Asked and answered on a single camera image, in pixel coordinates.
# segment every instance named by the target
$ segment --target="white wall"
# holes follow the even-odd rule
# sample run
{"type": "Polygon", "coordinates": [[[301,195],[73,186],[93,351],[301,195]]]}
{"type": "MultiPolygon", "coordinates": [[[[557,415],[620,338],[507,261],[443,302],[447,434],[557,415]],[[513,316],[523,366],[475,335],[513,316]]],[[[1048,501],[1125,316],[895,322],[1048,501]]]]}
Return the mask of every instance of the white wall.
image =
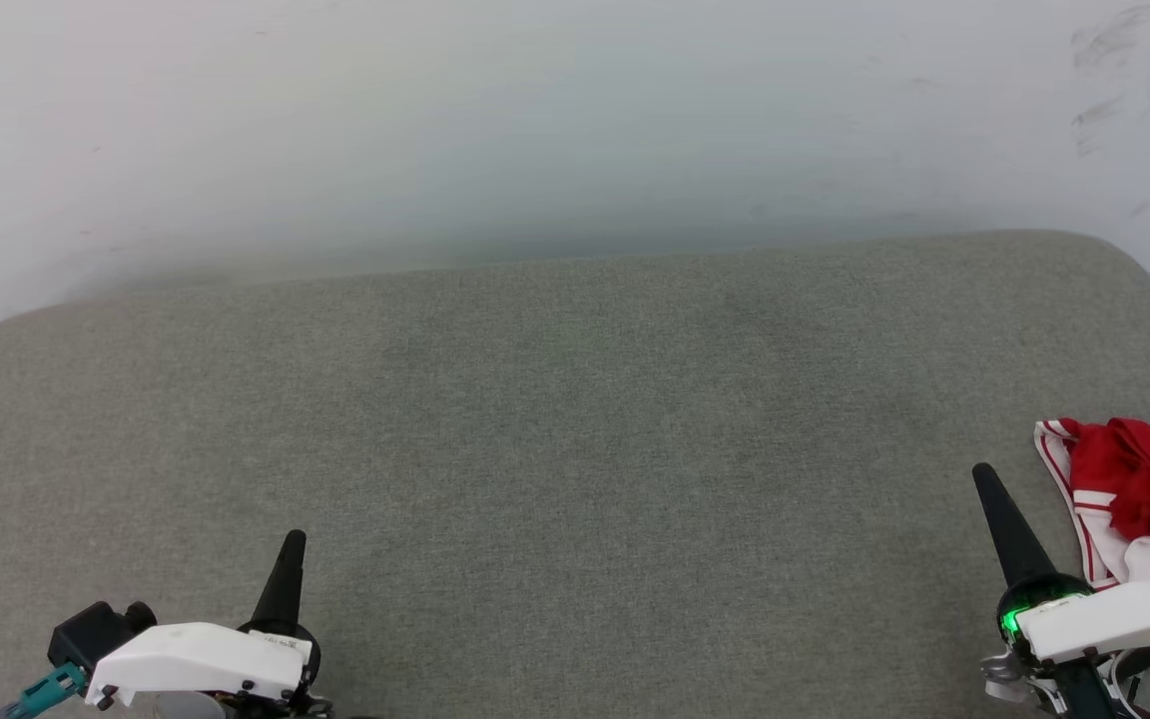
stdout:
{"type": "Polygon", "coordinates": [[[0,319],[1007,227],[1150,269],[1150,5],[0,0],[0,319]]]}

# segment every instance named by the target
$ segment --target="green led light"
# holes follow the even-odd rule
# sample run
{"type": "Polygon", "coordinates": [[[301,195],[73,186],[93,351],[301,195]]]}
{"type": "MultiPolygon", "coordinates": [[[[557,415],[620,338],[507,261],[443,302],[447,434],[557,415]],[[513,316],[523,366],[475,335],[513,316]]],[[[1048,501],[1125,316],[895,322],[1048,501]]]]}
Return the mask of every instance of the green led light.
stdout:
{"type": "Polygon", "coordinates": [[[1018,613],[1019,611],[1026,610],[1011,610],[1000,618],[1000,625],[1005,628],[1005,632],[1018,634],[1018,613]]]}

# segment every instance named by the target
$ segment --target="red and white garment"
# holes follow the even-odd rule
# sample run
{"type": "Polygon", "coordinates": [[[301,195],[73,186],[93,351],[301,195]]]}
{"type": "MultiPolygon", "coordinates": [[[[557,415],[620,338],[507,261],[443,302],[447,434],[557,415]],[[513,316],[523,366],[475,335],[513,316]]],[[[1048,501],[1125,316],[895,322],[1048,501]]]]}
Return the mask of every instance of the red and white garment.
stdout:
{"type": "Polygon", "coordinates": [[[1034,437],[1067,502],[1090,587],[1150,579],[1150,424],[1044,420],[1034,437]]]}

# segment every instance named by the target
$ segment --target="teal connector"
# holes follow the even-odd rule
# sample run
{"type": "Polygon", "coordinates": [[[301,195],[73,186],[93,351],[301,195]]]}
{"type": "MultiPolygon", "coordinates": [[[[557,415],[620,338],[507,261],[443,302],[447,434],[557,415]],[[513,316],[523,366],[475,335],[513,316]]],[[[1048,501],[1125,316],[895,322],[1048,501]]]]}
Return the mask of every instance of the teal connector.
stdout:
{"type": "Polygon", "coordinates": [[[67,701],[87,686],[82,670],[71,663],[60,666],[37,684],[20,693],[20,701],[0,709],[0,719],[34,719],[52,706],[67,701]]]}

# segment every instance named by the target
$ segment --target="gray fabric surface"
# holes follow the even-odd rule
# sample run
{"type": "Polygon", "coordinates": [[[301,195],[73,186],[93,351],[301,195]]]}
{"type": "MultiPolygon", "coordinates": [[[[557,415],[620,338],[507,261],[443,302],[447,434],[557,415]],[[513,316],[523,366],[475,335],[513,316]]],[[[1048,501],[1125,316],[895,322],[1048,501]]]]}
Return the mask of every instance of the gray fabric surface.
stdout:
{"type": "Polygon", "coordinates": [[[968,469],[1074,572],[1033,423],[1118,414],[1150,420],[1150,277],[1055,232],[26,314],[0,704],[97,599],[240,624],[302,527],[316,688],[356,713],[1035,716],[979,681],[968,469]]]}

